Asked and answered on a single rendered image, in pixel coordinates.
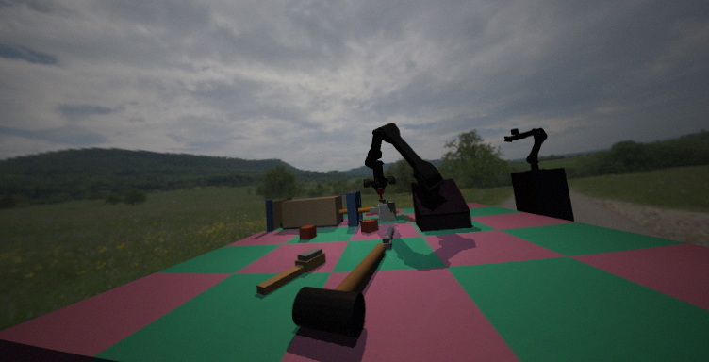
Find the small red block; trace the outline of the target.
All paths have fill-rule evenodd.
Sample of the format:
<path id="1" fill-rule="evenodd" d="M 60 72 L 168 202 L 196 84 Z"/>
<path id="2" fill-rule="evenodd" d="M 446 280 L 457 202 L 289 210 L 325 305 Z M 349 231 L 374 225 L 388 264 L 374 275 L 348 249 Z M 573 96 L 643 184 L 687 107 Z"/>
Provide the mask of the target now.
<path id="1" fill-rule="evenodd" d="M 360 222 L 361 232 L 370 233 L 379 230 L 378 220 L 366 220 Z"/>
<path id="2" fill-rule="evenodd" d="M 316 237 L 316 225 L 306 225 L 300 230 L 300 240 L 311 240 Z"/>

